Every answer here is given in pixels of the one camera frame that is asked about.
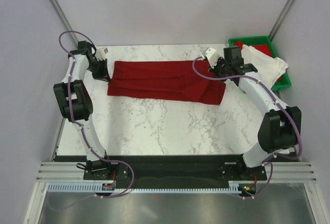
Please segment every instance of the marble table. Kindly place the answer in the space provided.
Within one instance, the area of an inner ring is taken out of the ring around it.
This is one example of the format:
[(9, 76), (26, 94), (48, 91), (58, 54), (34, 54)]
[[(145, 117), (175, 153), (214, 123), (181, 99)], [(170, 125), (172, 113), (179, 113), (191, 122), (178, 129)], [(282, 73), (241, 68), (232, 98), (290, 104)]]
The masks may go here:
[[(108, 68), (114, 62), (193, 60), (207, 47), (223, 54), (225, 44), (111, 46)], [(262, 117), (251, 99), (227, 81), (219, 106), (200, 103), (107, 96), (108, 84), (84, 83), (94, 105), (93, 122), (101, 144), (112, 155), (244, 153), (257, 142)], [(65, 121), (58, 156), (85, 155), (77, 131)]]

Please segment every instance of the crumpled white cloth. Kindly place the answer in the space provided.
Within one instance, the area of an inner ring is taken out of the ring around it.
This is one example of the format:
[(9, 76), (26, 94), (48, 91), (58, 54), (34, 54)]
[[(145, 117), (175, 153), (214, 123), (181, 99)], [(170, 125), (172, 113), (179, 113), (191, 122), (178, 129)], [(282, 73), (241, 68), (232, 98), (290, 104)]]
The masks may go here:
[(288, 64), (281, 58), (269, 57), (253, 46), (243, 45), (242, 57), (245, 64), (251, 63), (257, 68), (261, 75), (261, 81), (268, 88), (271, 88), (288, 68)]

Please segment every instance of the red cloth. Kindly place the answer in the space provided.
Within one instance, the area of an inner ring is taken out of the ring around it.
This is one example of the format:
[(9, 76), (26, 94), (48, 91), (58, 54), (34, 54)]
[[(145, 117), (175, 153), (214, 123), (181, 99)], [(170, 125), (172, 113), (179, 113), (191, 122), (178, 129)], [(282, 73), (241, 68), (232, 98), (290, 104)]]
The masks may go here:
[[(196, 69), (213, 77), (208, 62), (197, 61)], [(108, 95), (200, 102), (219, 105), (226, 85), (198, 76), (192, 61), (114, 63)]]
[[(239, 46), (241, 49), (243, 49), (243, 43), (240, 41), (237, 41), (234, 43), (234, 45)], [(262, 53), (265, 53), (267, 56), (273, 57), (272, 54), (269, 51), (268, 45), (251, 45), (257, 50), (261, 51)]]

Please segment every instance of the tabletop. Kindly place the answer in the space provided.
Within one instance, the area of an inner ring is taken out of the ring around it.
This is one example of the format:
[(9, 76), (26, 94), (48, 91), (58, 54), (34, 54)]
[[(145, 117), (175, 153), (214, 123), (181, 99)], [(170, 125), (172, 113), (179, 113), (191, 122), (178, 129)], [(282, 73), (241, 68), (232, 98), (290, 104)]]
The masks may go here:
[[(223, 56), (226, 44), (109, 46), (108, 70), (115, 61), (193, 60), (212, 47)], [(262, 121), (252, 100), (232, 81), (220, 105), (108, 96), (108, 83), (86, 72), (93, 123), (108, 155), (244, 153), (257, 142)], [(58, 156), (85, 155), (75, 128), (66, 120)]]

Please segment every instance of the cable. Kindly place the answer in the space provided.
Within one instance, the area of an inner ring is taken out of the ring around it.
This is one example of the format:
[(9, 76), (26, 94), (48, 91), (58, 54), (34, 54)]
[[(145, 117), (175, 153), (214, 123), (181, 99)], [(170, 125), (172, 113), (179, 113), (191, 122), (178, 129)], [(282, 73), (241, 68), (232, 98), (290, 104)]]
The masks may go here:
[(268, 87), (266, 87), (266, 85), (264, 85), (261, 81), (259, 81), (258, 79), (251, 77), (251, 76), (246, 76), (246, 75), (236, 75), (236, 76), (226, 76), (226, 77), (221, 77), (221, 78), (214, 78), (214, 77), (208, 77), (208, 76), (204, 76), (203, 74), (201, 74), (200, 72), (197, 71), (196, 67), (195, 67), (195, 63), (198, 59), (202, 59), (203, 57), (198, 57), (196, 58), (194, 61), (192, 61), (192, 68), (195, 71), (195, 73), (197, 75), (199, 75), (202, 78), (211, 80), (211, 81), (224, 81), (224, 80), (228, 80), (228, 79), (234, 79), (234, 78), (247, 78), (250, 80), (253, 80), (254, 82), (256, 82), (257, 84), (259, 84), (260, 86), (262, 86), (262, 88), (269, 94), (269, 96), (272, 98), (272, 100), (276, 103), (276, 105), (279, 107), (279, 109), (284, 113), (284, 115), (289, 119), (290, 124), (292, 125), (293, 129), (294, 129), (294, 133), (297, 137), (297, 141), (298, 141), (298, 145), (299, 145), (299, 151), (298, 154), (296, 156), (287, 156), (285, 154), (281, 154), (281, 153), (274, 153), (272, 155), (270, 155), (268, 158), (266, 158), (263, 163), (269, 161), (271, 158), (273, 158), (273, 155), (276, 156), (280, 156), (289, 160), (296, 160), (299, 159), (299, 157), (302, 155), (303, 153), (303, 145), (302, 145), (302, 141), (301, 141), (301, 137), (299, 134), (299, 130), (297, 125), (295, 124), (295, 122), (293, 121), (292, 117), (289, 115), (289, 113), (277, 102), (276, 97), (274, 97), (273, 93), (271, 92), (271, 90), (268, 89)]
[(94, 197), (94, 196), (98, 196), (98, 197), (100, 197), (100, 198), (115, 198), (115, 197), (123, 196), (123, 195), (125, 195), (125, 194), (129, 191), (129, 189), (132, 187), (133, 182), (134, 182), (134, 176), (135, 176), (135, 175), (134, 175), (133, 168), (132, 168), (128, 163), (126, 163), (126, 162), (124, 162), (124, 161), (120, 161), (120, 160), (107, 160), (107, 159), (104, 159), (104, 158), (102, 158), (101, 156), (99, 156), (99, 155), (93, 150), (93, 148), (90, 146), (90, 144), (89, 144), (89, 142), (88, 142), (88, 140), (87, 140), (87, 138), (86, 138), (86, 135), (85, 135), (84, 126), (83, 126), (81, 123), (75, 121), (75, 119), (74, 119), (73, 108), (72, 108), (71, 86), (70, 86), (71, 84), (70, 84), (70, 83), (71, 83), (71, 79), (72, 79), (73, 69), (74, 69), (74, 66), (75, 66), (75, 64), (76, 64), (76, 60), (75, 60), (76, 58), (75, 58), (75, 56), (74, 56), (71, 52), (69, 52), (69, 51), (63, 46), (63, 44), (62, 44), (62, 40), (61, 40), (61, 38), (62, 38), (62, 36), (63, 36), (64, 34), (66, 34), (66, 33), (71, 33), (71, 32), (72, 32), (72, 33), (77, 33), (77, 34), (79, 34), (79, 35), (82, 35), (82, 36), (84, 36), (86, 39), (88, 39), (88, 40), (90, 41), (90, 43), (92, 44), (92, 47), (93, 47), (94, 50), (95, 50), (94, 55), (95, 55), (95, 53), (96, 53), (96, 47), (95, 47), (93, 41), (92, 41), (90, 38), (88, 38), (85, 34), (83, 34), (83, 33), (81, 33), (81, 32), (78, 32), (78, 31), (72, 31), (72, 30), (70, 30), (70, 31), (64, 31), (64, 32), (62, 32), (62, 33), (59, 35), (59, 37), (58, 37), (58, 43), (59, 43), (60, 47), (61, 47), (61, 48), (62, 48), (62, 49), (68, 54), (68, 55), (70, 55), (70, 56), (74, 59), (73, 62), (72, 62), (72, 66), (71, 66), (71, 68), (70, 68), (69, 76), (68, 76), (68, 101), (69, 101), (69, 110), (70, 110), (71, 121), (72, 121), (72, 123), (74, 123), (74, 124), (78, 125), (79, 127), (81, 127), (81, 133), (82, 133), (82, 136), (83, 136), (83, 138), (84, 138), (84, 142), (86, 143), (87, 147), (91, 150), (91, 152), (92, 152), (97, 158), (99, 158), (101, 161), (104, 161), (104, 162), (107, 162), (107, 163), (120, 163), (120, 164), (123, 164), (123, 165), (127, 166), (127, 168), (129, 168), (129, 170), (130, 170), (131, 173), (132, 173), (132, 179), (131, 179), (131, 182), (130, 182), (129, 186), (128, 186), (124, 191), (122, 191), (122, 192), (120, 192), (120, 193), (118, 193), (118, 194), (116, 194), (116, 195), (110, 195), (110, 196), (98, 196), (98, 195), (96, 195), (96, 194), (95, 194), (95, 195), (89, 195), (89, 196), (84, 197), (84, 198), (81, 198), (80, 200), (78, 200), (78, 201), (76, 201), (76, 202), (70, 204), (69, 206), (66, 206), (65, 208), (61, 208), (61, 209), (55, 209), (55, 208), (51, 207), (51, 206), (49, 205), (49, 203), (47, 202), (47, 206), (48, 206), (51, 210), (56, 211), (56, 212), (60, 212), (60, 211), (67, 210), (67, 209), (71, 208), (72, 206), (74, 206), (74, 205), (76, 205), (76, 204), (78, 204), (78, 203), (80, 203), (80, 202), (82, 202), (82, 201), (84, 201), (84, 200), (86, 200), (86, 199), (88, 199), (88, 198)]

